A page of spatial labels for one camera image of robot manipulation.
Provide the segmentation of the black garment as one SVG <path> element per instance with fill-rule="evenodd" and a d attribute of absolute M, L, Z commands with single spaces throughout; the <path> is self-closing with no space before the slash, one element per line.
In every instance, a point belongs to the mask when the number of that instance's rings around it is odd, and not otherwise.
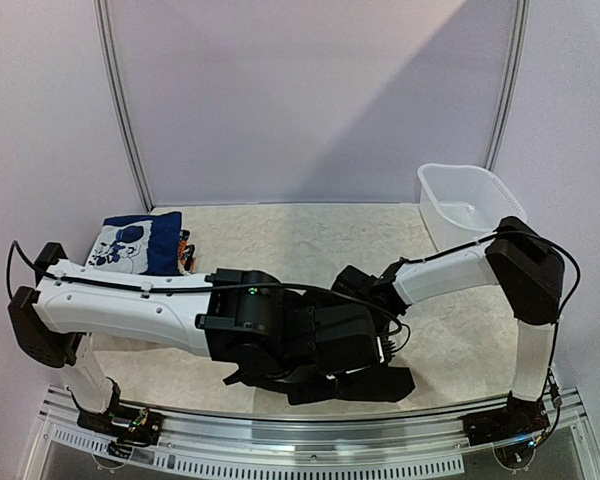
<path fill-rule="evenodd" d="M 287 392 L 290 405 L 318 403 L 327 400 L 396 403 L 415 389 L 407 367 L 374 366 L 333 378 L 316 377 L 296 384 Z"/>

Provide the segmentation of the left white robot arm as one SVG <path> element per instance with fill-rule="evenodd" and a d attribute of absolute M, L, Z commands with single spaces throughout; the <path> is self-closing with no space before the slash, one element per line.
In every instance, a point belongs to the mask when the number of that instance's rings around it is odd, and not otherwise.
<path fill-rule="evenodd" d="M 190 276 L 98 271 L 57 243 L 31 262 L 32 287 L 9 287 L 20 348 L 55 369 L 77 407 L 118 412 L 119 385 L 92 350 L 94 334 L 147 341 L 234 366 L 228 384 L 280 391 L 292 404 L 353 399 L 387 363 L 392 317 L 351 294 L 285 283 L 258 270 Z"/>

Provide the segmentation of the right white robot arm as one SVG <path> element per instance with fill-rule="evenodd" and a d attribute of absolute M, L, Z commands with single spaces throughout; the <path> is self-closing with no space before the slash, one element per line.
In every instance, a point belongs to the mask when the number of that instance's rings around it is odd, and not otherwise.
<path fill-rule="evenodd" d="M 419 259 L 401 258 L 378 277 L 349 265 L 332 289 L 369 301 L 394 316 L 416 303 L 483 286 L 502 291 L 518 324 L 510 393 L 535 402 L 544 390 L 561 317 L 564 256 L 516 216 L 485 237 Z"/>

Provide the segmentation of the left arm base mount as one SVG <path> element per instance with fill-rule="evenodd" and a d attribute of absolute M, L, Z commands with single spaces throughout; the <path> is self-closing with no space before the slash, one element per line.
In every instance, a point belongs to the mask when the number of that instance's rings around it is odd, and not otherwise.
<path fill-rule="evenodd" d="M 78 411 L 77 425 L 111 437 L 104 452 L 124 460 L 131 457 L 134 449 L 156 446 L 165 421 L 164 415 L 148 407 L 127 407 L 118 402 L 101 413 L 81 407 Z"/>

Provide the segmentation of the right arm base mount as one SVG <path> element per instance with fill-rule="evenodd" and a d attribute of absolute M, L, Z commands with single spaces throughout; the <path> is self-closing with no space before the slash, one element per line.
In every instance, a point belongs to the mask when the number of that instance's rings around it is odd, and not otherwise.
<path fill-rule="evenodd" d="M 510 393 L 503 407 L 463 416 L 463 432 L 471 447 L 491 444 L 496 461 L 504 469 L 524 470 L 558 426 L 562 413 L 560 396 L 552 400 L 552 406 L 553 420 L 541 398 L 524 401 Z"/>

